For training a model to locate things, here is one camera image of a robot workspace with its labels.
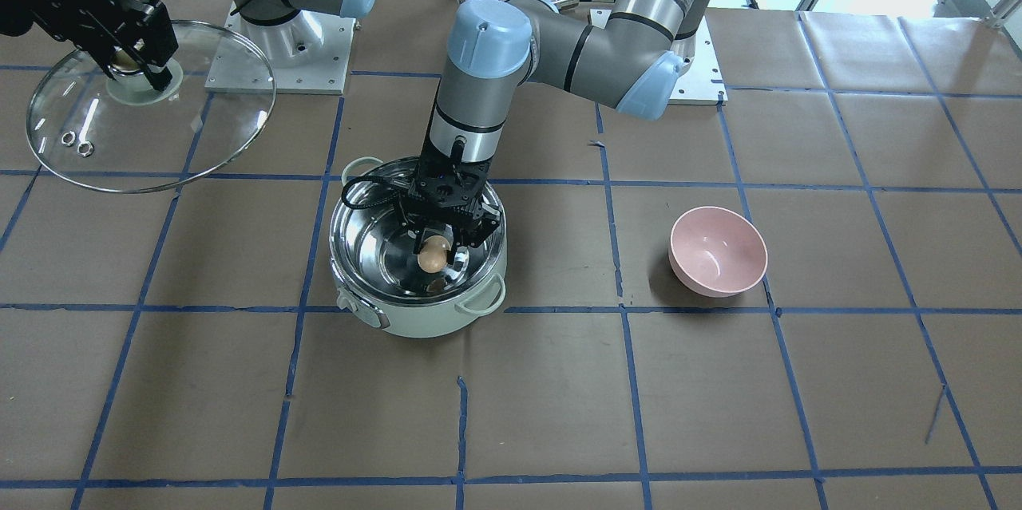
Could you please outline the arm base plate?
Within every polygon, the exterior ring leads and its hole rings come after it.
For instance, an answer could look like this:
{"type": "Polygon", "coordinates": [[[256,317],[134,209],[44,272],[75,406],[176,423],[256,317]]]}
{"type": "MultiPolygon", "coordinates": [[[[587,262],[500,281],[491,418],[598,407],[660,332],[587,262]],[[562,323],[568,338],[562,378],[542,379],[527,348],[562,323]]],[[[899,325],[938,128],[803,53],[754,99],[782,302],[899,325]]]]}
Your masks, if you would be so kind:
{"type": "Polygon", "coordinates": [[[726,100],[705,9],[672,2],[628,5],[591,24],[572,52],[564,88],[618,113],[657,120],[671,104],[726,100]]]}
{"type": "Polygon", "coordinates": [[[256,26],[230,14],[226,29],[253,41],[268,66],[224,38],[212,59],[205,87],[218,93],[343,95],[357,19],[300,11],[289,22],[256,26]]]}

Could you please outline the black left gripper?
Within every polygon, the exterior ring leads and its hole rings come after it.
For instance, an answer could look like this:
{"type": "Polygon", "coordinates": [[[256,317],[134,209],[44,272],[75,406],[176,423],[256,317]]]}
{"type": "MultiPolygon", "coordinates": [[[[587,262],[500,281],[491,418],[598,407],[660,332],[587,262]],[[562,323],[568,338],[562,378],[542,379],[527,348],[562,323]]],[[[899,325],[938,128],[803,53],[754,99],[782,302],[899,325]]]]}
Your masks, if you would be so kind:
{"type": "Polygon", "coordinates": [[[445,155],[410,157],[412,171],[406,190],[399,197],[402,215],[409,224],[412,253],[420,254],[428,238],[449,231],[449,277],[471,272],[474,248],[460,243],[457,235],[490,235],[499,230],[503,215],[499,200],[489,195],[490,160],[456,163],[445,155]]]}

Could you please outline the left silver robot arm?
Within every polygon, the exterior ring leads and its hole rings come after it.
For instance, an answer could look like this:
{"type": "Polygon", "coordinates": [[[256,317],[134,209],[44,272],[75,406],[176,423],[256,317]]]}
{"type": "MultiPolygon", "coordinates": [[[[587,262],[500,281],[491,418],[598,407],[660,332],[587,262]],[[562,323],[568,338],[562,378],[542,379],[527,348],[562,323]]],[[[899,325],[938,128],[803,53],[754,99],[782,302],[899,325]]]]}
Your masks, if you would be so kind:
{"type": "Polygon", "coordinates": [[[500,227],[481,195],[519,85],[540,82],[657,120],[690,69],[708,2],[616,0],[594,26],[552,0],[464,1],[413,178],[397,196],[420,269],[440,271],[500,227]]]}

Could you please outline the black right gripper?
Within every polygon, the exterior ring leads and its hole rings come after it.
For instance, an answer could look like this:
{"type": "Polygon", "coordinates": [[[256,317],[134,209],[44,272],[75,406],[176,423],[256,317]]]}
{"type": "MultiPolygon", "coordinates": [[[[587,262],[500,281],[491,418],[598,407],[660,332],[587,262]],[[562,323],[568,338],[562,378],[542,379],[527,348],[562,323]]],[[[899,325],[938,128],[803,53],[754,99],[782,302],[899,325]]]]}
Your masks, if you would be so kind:
{"type": "Polygon", "coordinates": [[[100,64],[144,62],[144,77],[160,93],[174,81],[168,60],[178,42],[161,0],[2,0],[1,24],[10,37],[38,24],[100,64]]]}

